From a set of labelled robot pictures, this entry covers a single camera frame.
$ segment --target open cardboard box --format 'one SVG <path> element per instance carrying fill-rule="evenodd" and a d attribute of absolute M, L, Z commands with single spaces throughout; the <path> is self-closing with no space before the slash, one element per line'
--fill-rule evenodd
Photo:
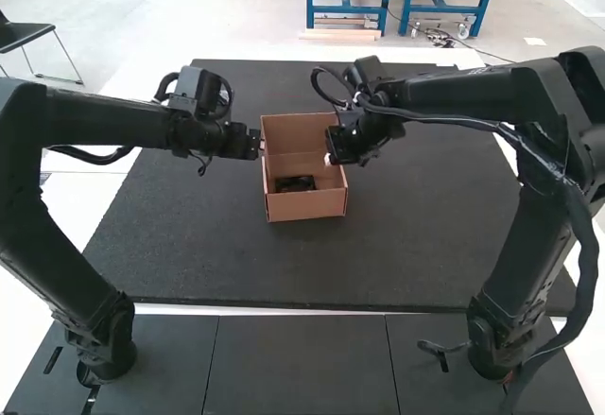
<path fill-rule="evenodd" d="M 323 160 L 325 130 L 337 123 L 333 112 L 261 116 L 268 221 L 345 215 L 349 187 L 344 170 L 326 166 Z M 313 176 L 317 189 L 276 193 L 276 179 L 300 176 Z"/>

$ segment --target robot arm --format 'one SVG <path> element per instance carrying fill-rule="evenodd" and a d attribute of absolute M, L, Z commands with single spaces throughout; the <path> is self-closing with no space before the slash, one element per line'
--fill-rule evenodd
<path fill-rule="evenodd" d="M 166 94 L 173 80 L 175 92 Z M 223 85 L 228 100 L 221 96 Z M 67 341 L 78 348 L 84 385 L 111 381 L 134 363 L 134 306 L 48 214 L 39 188 L 42 148 L 97 164 L 115 161 L 132 147 L 169 149 L 182 157 L 192 151 L 240 160 L 258 156 L 260 131 L 231 121 L 233 93 L 217 75 L 183 67 L 164 79 L 156 99 L 127 101 L 17 79 L 0 84 L 0 261 L 66 327 Z M 164 100 L 167 107 L 160 104 Z M 66 146 L 72 144 L 125 147 L 103 158 Z"/>
<path fill-rule="evenodd" d="M 319 88 L 323 71 L 312 75 L 316 90 L 350 107 Z M 510 413 L 531 376 L 579 334 L 592 310 L 598 243 L 591 218 L 605 193 L 605 52 L 581 48 L 556 59 L 411 79 L 390 78 L 377 58 L 366 58 L 332 74 L 359 108 L 349 123 L 326 131 L 328 164 L 366 164 L 404 136 L 410 121 L 491 131 L 515 148 L 518 210 L 491 276 L 467 309 L 470 362 L 483 377 L 510 383 L 503 411 Z M 574 236 L 581 244 L 575 307 L 560 334 L 535 350 L 535 327 Z"/>

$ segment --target white table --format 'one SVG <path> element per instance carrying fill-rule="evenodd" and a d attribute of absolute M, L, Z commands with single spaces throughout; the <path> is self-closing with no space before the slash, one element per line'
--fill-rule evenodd
<path fill-rule="evenodd" d="M 195 40 L 183 41 L 178 47 L 145 48 L 127 61 L 102 89 L 101 94 L 147 100 L 159 80 L 169 72 L 178 71 L 192 59 L 229 59 L 265 61 L 353 61 L 377 55 L 383 62 L 435 63 L 455 65 L 459 69 L 483 66 L 477 53 L 471 49 L 400 48 L 388 46 L 329 46 L 296 43 L 289 46 L 238 46 L 224 52 L 199 47 Z M 507 159 L 514 167 L 515 155 L 502 145 Z M 97 147 L 98 153 L 111 153 L 114 147 Z M 43 186 L 43 200 L 51 216 L 78 247 L 84 250 L 96 227 L 112 203 L 122 182 L 134 164 L 140 149 L 115 164 L 92 166 L 50 152 L 43 160 L 43 171 L 52 175 Z M 596 233 L 605 244 L 605 235 L 595 223 Z M 566 261 L 572 279 L 578 279 L 578 247 Z M 597 288 L 593 316 L 581 337 L 567 348 L 567 354 L 576 370 L 588 400 L 596 414 L 605 413 L 605 358 L 600 351 L 605 335 L 605 284 Z M 302 311 L 284 309 L 221 308 L 205 306 L 177 306 L 137 304 L 137 314 L 212 314 L 212 315 L 301 315 L 353 313 L 329 311 Z M 380 313 L 355 313 L 376 315 Z M 554 319 L 561 329 L 564 320 Z M 52 320 L 46 305 L 0 268 L 0 407 L 4 407 L 19 383 L 21 376 L 35 354 Z"/>

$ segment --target caster wheel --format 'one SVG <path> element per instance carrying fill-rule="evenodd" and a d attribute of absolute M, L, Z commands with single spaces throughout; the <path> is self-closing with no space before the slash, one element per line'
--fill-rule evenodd
<path fill-rule="evenodd" d="M 465 24 L 460 23 L 458 25 L 458 38 L 461 40 L 466 40 L 469 38 L 469 34 L 469 28 Z"/>
<path fill-rule="evenodd" d="M 416 37 L 418 37 L 418 29 L 420 29 L 420 23 L 416 23 L 416 24 L 414 25 L 414 27 L 412 28 L 411 33 L 409 34 L 409 36 L 410 36 L 412 39 L 415 39 Z"/>

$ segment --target black chair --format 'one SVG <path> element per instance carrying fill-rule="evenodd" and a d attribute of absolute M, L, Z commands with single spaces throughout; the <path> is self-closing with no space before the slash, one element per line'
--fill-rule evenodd
<path fill-rule="evenodd" d="M 69 53 L 65 49 L 65 46 L 63 46 L 63 42 L 59 38 L 59 35 L 57 35 L 57 31 L 55 30 L 55 28 L 55 25 L 41 25 L 36 23 L 12 23 L 7 19 L 6 16 L 4 16 L 2 10 L 0 10 L 0 54 L 6 54 L 12 51 L 13 49 L 21 48 L 21 50 L 23 51 L 23 55 L 26 57 L 29 71 L 36 78 L 56 79 L 59 81 L 75 82 L 76 84 L 84 85 L 84 81 L 79 75 L 78 69 L 74 65 L 72 58 L 69 57 Z M 78 80 L 50 77 L 47 75 L 42 75 L 40 73 L 34 73 L 33 68 L 31 68 L 31 63 L 29 62 L 29 58 L 27 57 L 24 45 L 29 42 L 33 42 L 34 40 L 39 39 L 40 37 L 50 32 L 55 34 L 55 37 L 57 37 L 57 41 L 59 42 L 60 47 L 63 48 L 65 56 L 67 56 L 67 59 L 72 64 L 76 75 L 78 75 Z M 0 65 L 0 70 L 2 70 L 2 72 L 7 78 L 10 78 L 9 74 L 2 65 Z"/>

